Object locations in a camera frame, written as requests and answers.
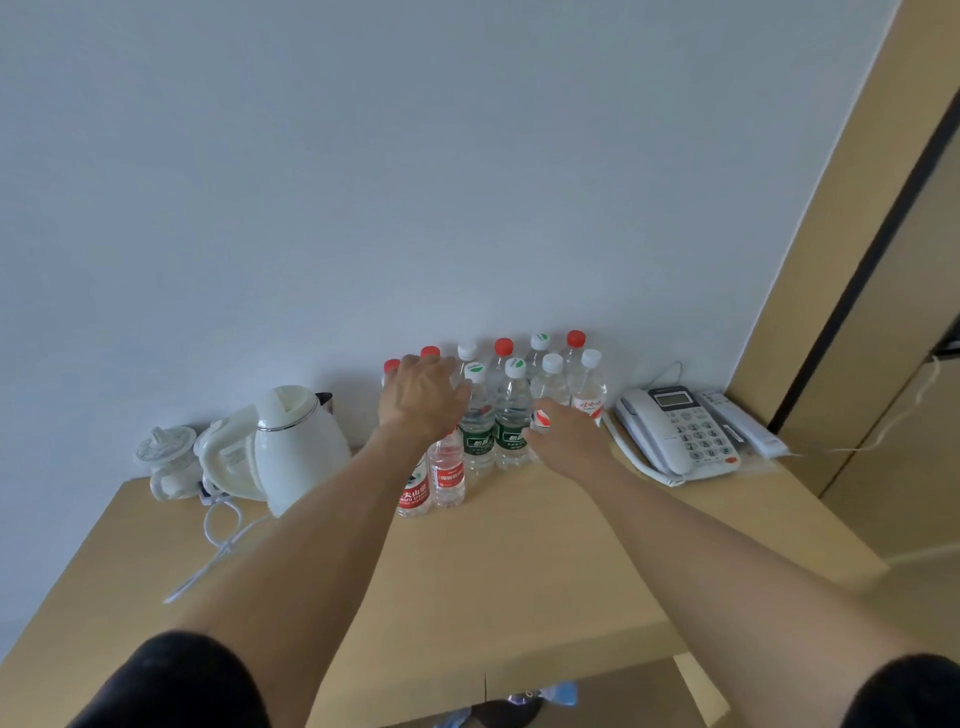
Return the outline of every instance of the kettle handle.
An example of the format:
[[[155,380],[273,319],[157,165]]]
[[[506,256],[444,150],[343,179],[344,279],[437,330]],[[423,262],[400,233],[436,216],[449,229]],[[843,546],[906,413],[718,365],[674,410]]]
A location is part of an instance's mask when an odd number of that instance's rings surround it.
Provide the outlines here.
[[[204,468],[204,475],[212,480],[222,491],[232,496],[263,500],[263,492],[255,481],[233,475],[228,469],[221,452],[236,445],[256,432],[258,417],[252,404],[234,412],[221,421],[221,426],[203,437],[197,456]]]

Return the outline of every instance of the telephone display screen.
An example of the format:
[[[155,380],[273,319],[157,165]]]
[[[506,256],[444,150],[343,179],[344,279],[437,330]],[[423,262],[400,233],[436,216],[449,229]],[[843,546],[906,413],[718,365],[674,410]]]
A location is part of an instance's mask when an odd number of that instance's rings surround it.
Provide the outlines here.
[[[654,399],[661,407],[672,407],[674,404],[690,404],[693,400],[684,392],[669,395],[654,395]]]

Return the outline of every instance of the hand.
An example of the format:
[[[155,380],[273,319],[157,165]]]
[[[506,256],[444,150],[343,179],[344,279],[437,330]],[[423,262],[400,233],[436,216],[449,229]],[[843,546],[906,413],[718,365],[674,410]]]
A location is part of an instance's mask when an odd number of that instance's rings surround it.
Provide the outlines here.
[[[534,407],[550,418],[550,428],[545,433],[527,428],[523,437],[550,470],[583,485],[601,465],[616,462],[590,415],[549,398],[535,401]]]
[[[377,407],[380,428],[409,435],[423,449],[450,434],[467,410],[472,386],[450,386],[456,365],[452,356],[404,356],[387,374]]]

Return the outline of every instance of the telephone keypad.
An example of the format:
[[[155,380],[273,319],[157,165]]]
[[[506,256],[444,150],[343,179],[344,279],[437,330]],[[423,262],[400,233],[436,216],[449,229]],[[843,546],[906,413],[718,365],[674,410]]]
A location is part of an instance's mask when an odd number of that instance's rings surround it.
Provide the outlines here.
[[[726,433],[720,430],[720,426],[703,407],[690,407],[665,414],[677,428],[694,468],[704,468],[722,462],[724,458],[736,457],[736,450]]]

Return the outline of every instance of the green bottle label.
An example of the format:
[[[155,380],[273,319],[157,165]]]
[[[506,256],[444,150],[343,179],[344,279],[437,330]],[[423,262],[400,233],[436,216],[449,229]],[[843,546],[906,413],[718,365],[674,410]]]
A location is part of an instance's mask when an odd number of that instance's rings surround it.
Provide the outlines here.
[[[462,427],[460,434],[464,436],[464,452],[467,455],[486,455],[493,449],[493,428],[486,432],[467,432]]]
[[[500,447],[504,449],[524,449],[527,447],[527,441],[520,434],[523,427],[507,427],[497,420],[495,430],[494,437]]]

